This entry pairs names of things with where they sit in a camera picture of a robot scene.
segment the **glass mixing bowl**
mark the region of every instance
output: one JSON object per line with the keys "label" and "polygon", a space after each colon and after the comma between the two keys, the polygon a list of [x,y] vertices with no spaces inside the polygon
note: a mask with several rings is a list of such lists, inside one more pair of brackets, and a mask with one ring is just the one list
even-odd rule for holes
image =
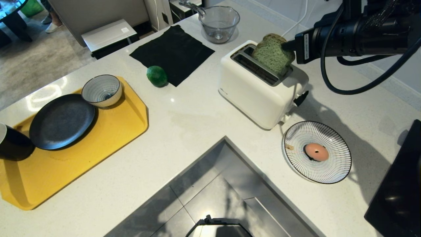
{"label": "glass mixing bowl", "polygon": [[232,7],[214,6],[205,8],[205,15],[199,14],[199,20],[212,43],[227,42],[240,22],[240,15]]}

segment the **black plate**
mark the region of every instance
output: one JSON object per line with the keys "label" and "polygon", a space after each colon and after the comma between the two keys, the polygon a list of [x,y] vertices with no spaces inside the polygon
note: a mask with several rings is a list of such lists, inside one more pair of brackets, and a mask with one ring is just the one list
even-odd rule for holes
{"label": "black plate", "polygon": [[90,130],[96,118],[95,106],[80,94],[61,96],[35,115],[29,137],[38,148],[55,150],[77,142]]}

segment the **yellow tray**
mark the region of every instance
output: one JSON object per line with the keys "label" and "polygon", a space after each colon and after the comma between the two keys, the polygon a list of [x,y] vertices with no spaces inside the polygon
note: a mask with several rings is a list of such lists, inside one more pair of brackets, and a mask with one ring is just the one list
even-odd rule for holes
{"label": "yellow tray", "polygon": [[[123,84],[122,98],[111,109],[98,109],[98,120],[78,143],[59,151],[36,148],[23,161],[0,159],[0,190],[5,201],[32,210],[146,131],[145,104],[122,77],[118,78]],[[33,118],[15,128],[28,135]]]}

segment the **table leg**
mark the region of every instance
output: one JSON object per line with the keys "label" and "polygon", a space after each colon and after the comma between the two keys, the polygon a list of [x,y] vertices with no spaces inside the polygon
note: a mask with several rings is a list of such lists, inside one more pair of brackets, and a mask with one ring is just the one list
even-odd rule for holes
{"label": "table leg", "polygon": [[0,30],[0,48],[10,44],[11,42],[12,40],[10,39],[10,37],[7,34],[5,34],[2,30]]}
{"label": "table leg", "polygon": [[3,20],[3,23],[21,40],[26,42],[32,42],[31,37],[25,32],[26,22],[21,16],[14,12],[9,17]]}

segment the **toaster slot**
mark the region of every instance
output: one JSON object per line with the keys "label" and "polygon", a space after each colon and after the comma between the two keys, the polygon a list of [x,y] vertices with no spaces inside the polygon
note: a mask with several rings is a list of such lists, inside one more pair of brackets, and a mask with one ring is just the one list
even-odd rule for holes
{"label": "toaster slot", "polygon": [[249,44],[237,51],[231,56],[231,59],[236,63],[240,64],[243,68],[247,69],[249,72],[253,73],[255,76],[260,78],[266,84],[270,86],[277,86],[279,83],[285,79],[284,77],[279,78],[279,76],[274,73],[269,68],[262,65],[259,61],[254,59],[251,55],[256,48],[255,45]]}

